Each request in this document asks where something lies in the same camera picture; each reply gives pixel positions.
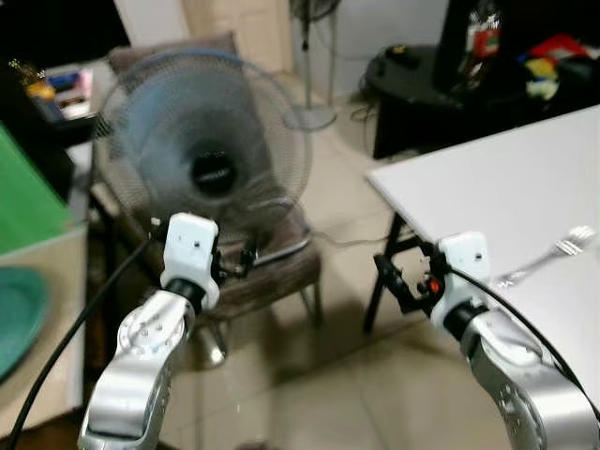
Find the green plate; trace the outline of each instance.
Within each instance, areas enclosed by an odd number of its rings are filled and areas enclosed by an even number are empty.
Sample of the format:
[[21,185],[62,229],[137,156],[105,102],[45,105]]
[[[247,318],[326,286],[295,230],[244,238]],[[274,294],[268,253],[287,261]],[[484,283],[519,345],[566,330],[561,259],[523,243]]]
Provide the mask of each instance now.
[[49,303],[46,283],[37,271],[0,268],[0,380],[36,340]]

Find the green board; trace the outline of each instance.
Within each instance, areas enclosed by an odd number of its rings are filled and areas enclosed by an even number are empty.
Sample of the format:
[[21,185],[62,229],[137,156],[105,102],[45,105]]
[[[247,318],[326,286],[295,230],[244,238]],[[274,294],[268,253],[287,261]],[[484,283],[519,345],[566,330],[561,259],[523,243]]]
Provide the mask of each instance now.
[[65,204],[0,123],[0,255],[67,230]]

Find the metal table frame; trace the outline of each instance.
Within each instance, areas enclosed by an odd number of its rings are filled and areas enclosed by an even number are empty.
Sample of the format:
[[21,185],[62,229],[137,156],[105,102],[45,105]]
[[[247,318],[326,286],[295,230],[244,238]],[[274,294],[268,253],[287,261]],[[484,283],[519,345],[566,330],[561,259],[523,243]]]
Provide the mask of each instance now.
[[[411,248],[418,247],[422,241],[417,235],[411,236],[408,239],[398,240],[400,237],[400,231],[402,227],[406,225],[406,221],[398,214],[394,214],[392,219],[392,225],[390,227],[390,233],[387,236],[387,242],[383,255],[392,259],[394,255],[401,253]],[[373,324],[375,323],[375,317],[377,316],[377,309],[382,300],[383,295],[383,280],[378,275],[373,287],[373,293],[368,303],[367,314],[365,315],[365,321],[363,322],[363,332],[370,334],[373,330]]]

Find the black table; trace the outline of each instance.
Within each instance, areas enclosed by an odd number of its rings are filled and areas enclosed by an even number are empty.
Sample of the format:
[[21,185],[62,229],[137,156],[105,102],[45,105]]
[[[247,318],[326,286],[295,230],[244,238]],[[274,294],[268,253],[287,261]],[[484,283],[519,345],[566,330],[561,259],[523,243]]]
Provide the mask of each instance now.
[[437,47],[414,46],[409,52],[418,58],[416,67],[399,64],[385,54],[371,60],[367,67],[367,85],[379,100],[373,149],[376,159],[409,148],[464,143],[567,112],[529,98],[524,81],[517,82],[514,93],[504,89],[503,77],[509,78],[506,69],[495,77],[499,86],[492,90],[496,97],[458,99],[433,83]]

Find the door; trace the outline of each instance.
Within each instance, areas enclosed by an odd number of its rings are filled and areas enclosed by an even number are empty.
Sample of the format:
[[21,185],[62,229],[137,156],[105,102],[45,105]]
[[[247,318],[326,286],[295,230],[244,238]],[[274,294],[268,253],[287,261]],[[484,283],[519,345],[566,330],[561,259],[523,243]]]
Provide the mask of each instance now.
[[285,0],[182,0],[192,36],[235,33],[240,56],[270,72],[292,71]]

